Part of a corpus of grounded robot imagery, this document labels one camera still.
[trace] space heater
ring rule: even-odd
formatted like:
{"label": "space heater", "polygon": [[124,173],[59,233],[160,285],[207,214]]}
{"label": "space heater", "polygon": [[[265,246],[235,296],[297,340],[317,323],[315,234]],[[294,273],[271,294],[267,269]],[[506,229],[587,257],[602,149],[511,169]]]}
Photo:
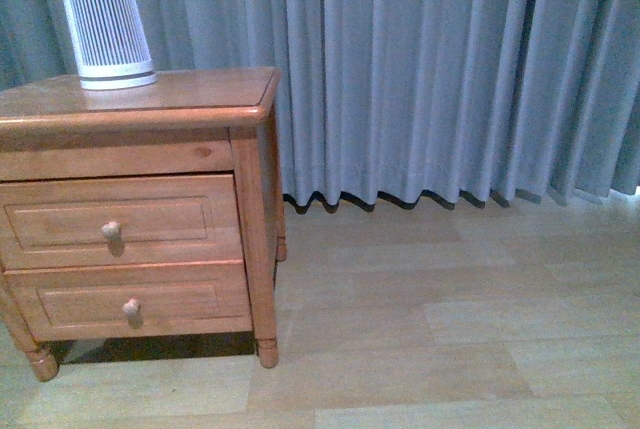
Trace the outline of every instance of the space heater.
{"label": "space heater", "polygon": [[121,89],[157,80],[136,0],[63,2],[84,89]]}

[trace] drawer knob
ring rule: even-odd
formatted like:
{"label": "drawer knob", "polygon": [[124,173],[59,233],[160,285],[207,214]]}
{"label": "drawer knob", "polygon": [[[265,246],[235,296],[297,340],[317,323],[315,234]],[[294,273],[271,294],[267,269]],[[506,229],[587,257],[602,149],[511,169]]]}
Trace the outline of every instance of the drawer knob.
{"label": "drawer knob", "polygon": [[107,222],[102,226],[102,235],[108,241],[117,241],[120,239],[120,223],[116,221]]}
{"label": "drawer knob", "polygon": [[124,312],[127,317],[137,316],[140,313],[140,301],[136,299],[129,299],[129,302],[122,306],[122,312]]}

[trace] floor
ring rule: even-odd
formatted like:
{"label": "floor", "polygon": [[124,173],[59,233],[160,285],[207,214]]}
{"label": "floor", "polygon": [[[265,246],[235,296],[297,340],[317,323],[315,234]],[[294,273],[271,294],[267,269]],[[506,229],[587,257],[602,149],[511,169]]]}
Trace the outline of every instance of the floor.
{"label": "floor", "polygon": [[[40,384],[2,328],[0,420],[49,429],[640,428],[640,196],[483,209],[461,199],[449,209],[428,197],[412,210],[382,200],[373,212],[349,202],[335,214],[287,206],[272,370],[239,350],[69,363]],[[89,360],[83,352],[91,348],[67,356]]]}

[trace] gray curtain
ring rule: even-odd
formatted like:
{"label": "gray curtain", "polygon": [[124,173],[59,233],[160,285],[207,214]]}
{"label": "gray curtain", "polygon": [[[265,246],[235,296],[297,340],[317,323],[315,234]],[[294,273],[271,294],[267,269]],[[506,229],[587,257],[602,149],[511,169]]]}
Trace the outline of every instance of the gray curtain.
{"label": "gray curtain", "polygon": [[[486,200],[640,181],[640,0],[138,0],[157,69],[276,65],[284,191]],[[1,87],[74,71],[0,0]]]}

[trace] drawer panel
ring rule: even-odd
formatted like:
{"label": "drawer panel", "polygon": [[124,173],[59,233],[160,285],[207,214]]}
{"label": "drawer panel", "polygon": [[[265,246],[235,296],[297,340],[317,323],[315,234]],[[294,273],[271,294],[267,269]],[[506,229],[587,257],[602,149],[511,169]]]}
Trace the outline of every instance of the drawer panel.
{"label": "drawer panel", "polygon": [[7,269],[242,259],[230,174],[10,183],[0,200]]}
{"label": "drawer panel", "polygon": [[[243,265],[149,267],[146,282],[141,269],[8,271],[7,279],[39,340],[251,330]],[[140,309],[127,316],[131,299]]]}
{"label": "drawer panel", "polygon": [[55,134],[0,141],[0,181],[230,171],[225,129]]}

